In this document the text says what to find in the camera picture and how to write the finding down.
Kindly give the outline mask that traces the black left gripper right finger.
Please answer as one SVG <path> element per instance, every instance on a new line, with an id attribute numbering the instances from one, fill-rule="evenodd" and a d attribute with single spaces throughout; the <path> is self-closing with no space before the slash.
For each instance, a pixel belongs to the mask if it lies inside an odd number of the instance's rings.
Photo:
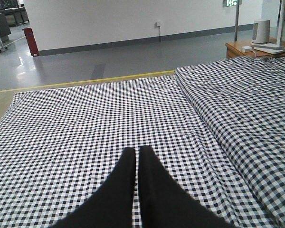
<path id="1" fill-rule="evenodd" d="M 145 228 L 231 228 L 170 176 L 152 147 L 139 149 L 138 192 Z"/>

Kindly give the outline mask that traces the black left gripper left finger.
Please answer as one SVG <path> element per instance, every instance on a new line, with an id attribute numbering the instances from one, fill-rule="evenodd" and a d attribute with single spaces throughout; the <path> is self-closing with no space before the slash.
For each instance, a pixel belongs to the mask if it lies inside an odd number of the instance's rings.
<path id="1" fill-rule="evenodd" d="M 52 227 L 131 228 L 135 175 L 135 150 L 126 147 L 99 189 L 79 208 Z"/>

